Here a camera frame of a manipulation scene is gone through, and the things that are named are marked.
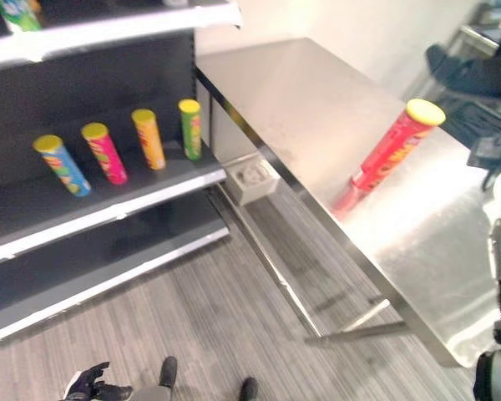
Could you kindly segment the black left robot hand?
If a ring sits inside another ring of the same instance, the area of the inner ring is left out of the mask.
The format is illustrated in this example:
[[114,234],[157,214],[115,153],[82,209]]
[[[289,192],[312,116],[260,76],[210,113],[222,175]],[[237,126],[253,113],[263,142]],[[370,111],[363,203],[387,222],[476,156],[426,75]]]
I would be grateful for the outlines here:
[[109,366],[107,361],[77,371],[64,390],[63,400],[129,400],[134,391],[132,386],[109,384],[102,379]]

